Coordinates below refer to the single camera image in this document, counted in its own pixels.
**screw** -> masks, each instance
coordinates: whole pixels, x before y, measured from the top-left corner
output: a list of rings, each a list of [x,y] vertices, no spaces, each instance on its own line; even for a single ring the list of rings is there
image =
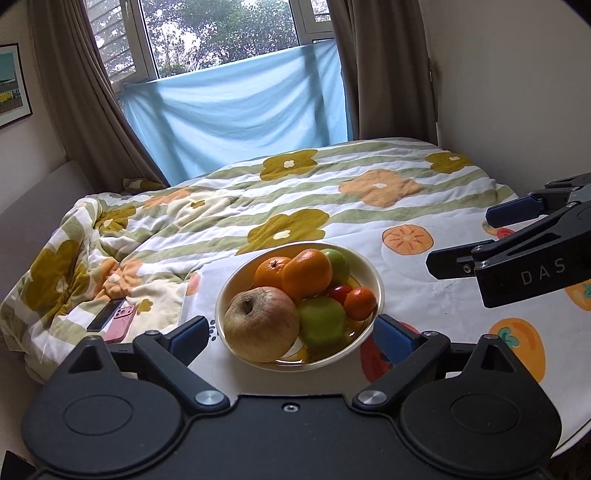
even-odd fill
[[[195,401],[206,407],[217,405],[223,402],[225,396],[218,390],[203,390],[195,395]]]
[[[380,390],[365,390],[357,395],[363,405],[380,405],[388,399],[388,396]]]
[[[286,403],[283,405],[283,411],[286,411],[287,413],[295,413],[299,409],[300,406],[296,403]]]

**green apple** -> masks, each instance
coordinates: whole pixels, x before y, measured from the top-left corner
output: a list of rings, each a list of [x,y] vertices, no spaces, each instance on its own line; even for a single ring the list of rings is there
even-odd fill
[[[333,278],[330,284],[342,285],[347,283],[350,275],[350,268],[349,262],[347,262],[345,256],[334,248],[325,248],[322,250],[322,253],[324,253],[329,259],[330,265],[333,268]]]
[[[314,297],[298,305],[300,338],[311,349],[332,345],[345,333],[345,309],[336,300]]]

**black smartphone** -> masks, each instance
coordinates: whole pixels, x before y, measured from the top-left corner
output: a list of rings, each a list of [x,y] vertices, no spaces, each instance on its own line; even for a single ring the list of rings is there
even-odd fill
[[[121,306],[125,299],[111,300],[105,307],[99,312],[95,319],[86,327],[87,332],[100,332],[107,322],[111,319],[113,314]]]

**brown curtain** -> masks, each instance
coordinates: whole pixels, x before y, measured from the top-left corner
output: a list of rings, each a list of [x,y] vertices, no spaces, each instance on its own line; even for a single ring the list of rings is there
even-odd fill
[[[356,139],[437,144],[418,0],[328,0]]]
[[[99,192],[120,192],[124,177],[168,185],[117,104],[83,0],[29,0],[28,9],[45,96],[68,158]]]

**white wall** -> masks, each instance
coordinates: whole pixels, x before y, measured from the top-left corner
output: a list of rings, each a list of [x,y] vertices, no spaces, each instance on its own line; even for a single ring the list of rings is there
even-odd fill
[[[18,43],[33,115],[0,129],[0,212],[65,162],[41,89],[26,2],[0,18],[0,44]]]
[[[421,0],[439,138],[518,193],[591,171],[591,28],[561,0]]]

